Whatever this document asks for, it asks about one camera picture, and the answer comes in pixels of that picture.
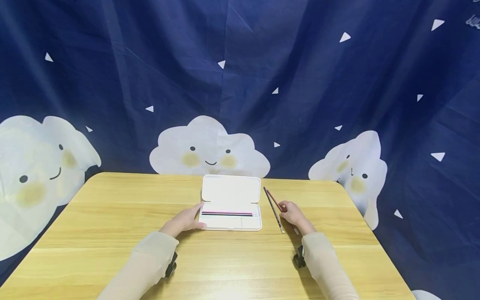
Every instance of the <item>red pencil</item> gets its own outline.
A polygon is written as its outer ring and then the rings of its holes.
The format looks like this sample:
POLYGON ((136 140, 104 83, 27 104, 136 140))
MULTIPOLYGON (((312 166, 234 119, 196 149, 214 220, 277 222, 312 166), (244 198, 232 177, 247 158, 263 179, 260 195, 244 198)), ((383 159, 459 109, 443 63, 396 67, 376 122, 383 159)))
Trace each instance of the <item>red pencil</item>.
MULTIPOLYGON (((284 210, 280 205, 278 205, 278 203, 276 202, 275 198, 273 197, 272 193, 267 189, 265 188, 265 190, 267 191, 267 193, 270 195, 270 198, 272 198, 273 202, 276 204, 276 206, 278 207, 278 209, 280 210, 280 212, 284 213, 286 212, 286 210, 284 210)), ((295 226, 293 226, 293 230, 295 231, 296 234, 300 234, 299 231, 297 230, 297 228, 295 226)))

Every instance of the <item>wooden table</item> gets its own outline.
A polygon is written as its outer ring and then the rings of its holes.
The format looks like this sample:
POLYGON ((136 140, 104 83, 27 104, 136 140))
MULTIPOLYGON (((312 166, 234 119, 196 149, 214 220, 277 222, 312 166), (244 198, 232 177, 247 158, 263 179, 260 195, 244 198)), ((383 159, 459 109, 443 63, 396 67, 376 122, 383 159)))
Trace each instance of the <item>wooden table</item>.
MULTIPOLYGON (((297 202, 327 235, 362 300, 415 299, 339 184, 262 184, 276 198, 297 202)), ((199 201, 201 186, 193 176, 94 176, 0 288, 0 299, 95 299, 138 241, 199 201)), ((177 270, 142 299, 324 299, 308 269, 292 263, 300 236, 280 233, 261 195, 261 231, 182 234, 177 270)))

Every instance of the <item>pencil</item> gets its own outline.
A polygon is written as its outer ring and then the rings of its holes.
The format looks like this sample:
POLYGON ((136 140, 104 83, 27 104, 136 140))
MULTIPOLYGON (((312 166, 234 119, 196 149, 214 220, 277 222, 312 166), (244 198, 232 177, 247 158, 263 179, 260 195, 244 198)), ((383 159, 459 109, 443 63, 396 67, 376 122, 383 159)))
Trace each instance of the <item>pencil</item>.
POLYGON ((266 187, 264 187, 264 191, 265 191, 265 194, 267 195, 268 201, 270 202, 270 206, 272 207, 273 214, 275 215, 276 222, 278 223, 278 226, 280 227, 280 231, 282 232, 282 234, 284 234, 285 231, 283 230, 282 223, 280 222, 280 219, 278 218, 278 215, 276 214, 276 210, 273 207, 272 200, 270 200, 270 196, 268 195, 268 191, 267 191, 266 187))
MULTIPOLYGON (((276 202, 276 200, 275 200, 275 198, 273 197, 272 193, 271 193, 268 189, 265 189, 265 190, 266 190, 267 194, 270 195, 270 197, 272 197, 272 200, 273 200, 273 202, 275 202, 275 204, 276 204, 276 206, 278 207, 278 209, 279 209, 282 213, 284 213, 285 211, 283 210, 283 208, 282 208, 280 205, 278 205, 278 203, 276 202)), ((292 225, 292 228, 293 228, 293 231, 295 231, 295 233, 296 233, 297 235, 300 234, 299 231, 298 231, 298 229, 297 229, 294 225, 292 225)))

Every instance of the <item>sleeve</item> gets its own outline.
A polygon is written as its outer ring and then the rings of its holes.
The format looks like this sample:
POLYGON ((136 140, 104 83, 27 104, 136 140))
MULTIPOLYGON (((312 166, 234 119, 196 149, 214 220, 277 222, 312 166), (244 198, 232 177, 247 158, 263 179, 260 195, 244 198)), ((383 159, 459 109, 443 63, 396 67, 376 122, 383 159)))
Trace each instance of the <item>sleeve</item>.
POLYGON ((178 244, 167 234, 150 233, 133 249, 128 262, 97 300, 139 300, 165 276, 178 244))
POLYGON ((304 236, 302 245, 305 263, 327 300, 360 300, 338 261, 335 249, 323 233, 304 236))

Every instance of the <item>fabric backdrop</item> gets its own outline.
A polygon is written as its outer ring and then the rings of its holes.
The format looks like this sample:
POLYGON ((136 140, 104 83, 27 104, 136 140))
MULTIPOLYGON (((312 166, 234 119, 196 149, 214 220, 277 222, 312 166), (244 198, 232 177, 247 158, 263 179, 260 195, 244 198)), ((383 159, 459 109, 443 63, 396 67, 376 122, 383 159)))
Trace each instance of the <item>fabric backdrop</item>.
POLYGON ((479 299, 479 49, 480 0, 0 1, 0 284, 92 174, 215 173, 338 181, 479 299))

